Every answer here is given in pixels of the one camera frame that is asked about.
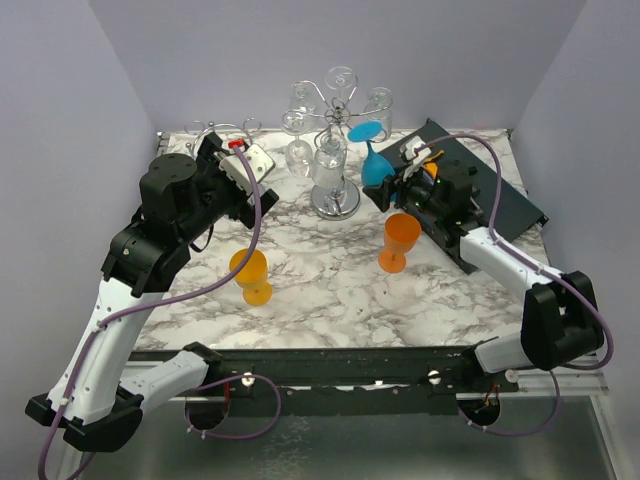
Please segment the blue plastic goblet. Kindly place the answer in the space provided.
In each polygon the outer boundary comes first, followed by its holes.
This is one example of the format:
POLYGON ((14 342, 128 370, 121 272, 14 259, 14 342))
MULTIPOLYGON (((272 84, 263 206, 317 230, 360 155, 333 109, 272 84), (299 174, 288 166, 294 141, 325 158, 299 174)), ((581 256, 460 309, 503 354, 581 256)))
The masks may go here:
POLYGON ((366 121, 353 127, 347 138, 352 143, 365 143, 367 156, 361 168, 361 183, 363 187, 378 187, 383 180, 395 175, 395 169, 391 163, 377 153, 372 146, 372 140, 383 132, 382 124, 378 121, 366 121))

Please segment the tall clear flute glass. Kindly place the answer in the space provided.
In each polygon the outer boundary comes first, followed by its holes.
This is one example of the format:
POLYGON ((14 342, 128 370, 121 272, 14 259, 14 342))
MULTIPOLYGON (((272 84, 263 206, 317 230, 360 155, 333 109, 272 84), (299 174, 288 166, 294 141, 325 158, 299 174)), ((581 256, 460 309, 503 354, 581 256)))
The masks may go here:
POLYGON ((335 66, 327 71, 325 84, 344 104, 348 104, 358 87, 358 78, 350 67, 335 66))

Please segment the clear wine glass front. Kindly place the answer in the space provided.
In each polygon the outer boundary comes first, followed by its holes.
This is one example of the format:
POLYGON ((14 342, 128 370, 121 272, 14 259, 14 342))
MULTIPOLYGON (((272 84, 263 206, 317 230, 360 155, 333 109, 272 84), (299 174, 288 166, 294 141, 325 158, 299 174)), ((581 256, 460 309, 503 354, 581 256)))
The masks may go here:
POLYGON ((299 177, 308 177, 313 160, 311 145, 302 136, 312 130, 310 117, 300 110, 288 110, 282 115, 282 130, 292 137, 285 147, 285 162, 289 171, 299 177))

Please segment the orange plastic goblet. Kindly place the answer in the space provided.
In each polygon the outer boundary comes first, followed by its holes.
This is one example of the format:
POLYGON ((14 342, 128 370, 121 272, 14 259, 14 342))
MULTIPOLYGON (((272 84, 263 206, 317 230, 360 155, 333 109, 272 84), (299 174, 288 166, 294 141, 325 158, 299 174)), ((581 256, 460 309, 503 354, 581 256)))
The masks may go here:
POLYGON ((422 233, 419 221, 407 213, 391 215, 384 225, 384 249, 378 256, 379 266, 387 273, 399 273, 406 267, 406 254, 422 233))

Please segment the clear wine glass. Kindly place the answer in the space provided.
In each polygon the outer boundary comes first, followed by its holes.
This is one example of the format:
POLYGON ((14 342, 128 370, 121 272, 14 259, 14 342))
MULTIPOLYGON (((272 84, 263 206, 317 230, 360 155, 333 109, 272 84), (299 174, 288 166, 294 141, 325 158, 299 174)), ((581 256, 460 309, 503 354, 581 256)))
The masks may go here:
POLYGON ((323 134, 312 164, 311 178, 314 184, 327 190, 340 189, 344 183, 346 157, 344 137, 332 133, 323 134))
POLYGON ((308 177, 313 160, 311 145, 302 136, 312 130, 310 117, 300 110, 288 110, 282 115, 282 130, 292 137, 285 147, 285 162, 289 171, 299 177, 308 177))
POLYGON ((289 109, 312 116, 317 113, 315 87, 306 80, 292 84, 289 109))
POLYGON ((381 125, 381 132, 373 139, 375 143, 381 143, 389 138, 392 130, 392 94, 386 87, 374 87, 369 91, 367 99, 368 103, 364 110, 365 118, 381 125))

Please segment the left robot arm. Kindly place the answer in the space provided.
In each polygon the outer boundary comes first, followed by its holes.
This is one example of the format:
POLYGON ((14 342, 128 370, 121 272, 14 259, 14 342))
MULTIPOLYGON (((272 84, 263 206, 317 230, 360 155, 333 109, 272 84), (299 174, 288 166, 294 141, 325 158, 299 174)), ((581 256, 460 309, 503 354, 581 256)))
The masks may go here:
POLYGON ((259 230, 278 200, 259 188, 274 167, 262 147, 215 133, 194 157, 168 153, 150 163, 139 182, 141 205, 111 241, 81 341, 56 385, 29 400, 30 418, 61 430, 80 452, 115 452, 145 413, 180 393, 220 387, 217 355, 197 343, 137 377, 122 373, 153 310, 170 304, 166 294, 194 242, 223 216, 259 230))

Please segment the yellow plastic goblet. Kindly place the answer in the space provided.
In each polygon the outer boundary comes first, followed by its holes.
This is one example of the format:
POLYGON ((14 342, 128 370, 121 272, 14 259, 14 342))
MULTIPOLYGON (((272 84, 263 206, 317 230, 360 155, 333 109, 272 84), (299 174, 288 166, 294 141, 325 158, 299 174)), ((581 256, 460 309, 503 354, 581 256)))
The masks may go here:
POLYGON ((268 281, 267 258, 258 249, 251 254, 234 279, 242 289, 243 298, 248 305, 261 306, 271 299, 273 290, 268 281))

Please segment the tall chrome glass rack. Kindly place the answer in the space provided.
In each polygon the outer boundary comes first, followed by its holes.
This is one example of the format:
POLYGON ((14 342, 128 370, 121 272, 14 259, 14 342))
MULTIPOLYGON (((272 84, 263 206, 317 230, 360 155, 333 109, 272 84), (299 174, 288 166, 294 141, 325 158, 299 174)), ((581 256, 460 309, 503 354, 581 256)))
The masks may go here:
POLYGON ((376 87, 367 95, 363 111, 351 111, 359 81, 347 66, 329 69, 325 84, 330 97, 311 80, 295 82, 281 124, 293 137, 285 149, 289 170, 313 181, 312 209, 324 219, 340 221, 360 206, 358 187, 345 177, 348 144, 387 140, 392 133, 393 99, 388 89, 376 87))

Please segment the small chrome glass rack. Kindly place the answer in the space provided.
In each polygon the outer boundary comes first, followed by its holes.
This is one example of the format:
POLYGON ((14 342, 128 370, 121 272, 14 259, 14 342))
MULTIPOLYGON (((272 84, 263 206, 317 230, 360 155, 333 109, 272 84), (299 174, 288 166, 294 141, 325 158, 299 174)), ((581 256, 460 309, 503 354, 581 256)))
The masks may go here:
POLYGON ((194 138, 186 142, 186 148, 193 153, 201 140, 209 133, 238 134, 244 142, 251 146, 254 143, 254 135, 262 130, 263 124, 255 117, 245 119, 241 125, 234 123, 216 123, 214 121, 203 122, 193 120, 192 124, 199 128, 198 131, 191 132, 184 127, 184 133, 193 135, 194 138))

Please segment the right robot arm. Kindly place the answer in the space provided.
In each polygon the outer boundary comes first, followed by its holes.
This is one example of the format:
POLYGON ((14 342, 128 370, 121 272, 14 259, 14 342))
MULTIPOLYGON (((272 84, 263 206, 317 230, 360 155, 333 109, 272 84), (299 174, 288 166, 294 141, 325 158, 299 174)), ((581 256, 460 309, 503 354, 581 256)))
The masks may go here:
POLYGON ((494 383, 497 372, 566 366, 602 347, 605 333, 585 274, 546 266, 490 229, 474 200, 475 173, 457 160, 443 160, 434 170, 412 167, 388 175, 363 192, 381 211, 395 206, 431 217, 425 230, 443 251, 522 300, 519 332, 477 344, 460 367, 462 384, 480 392, 494 383))

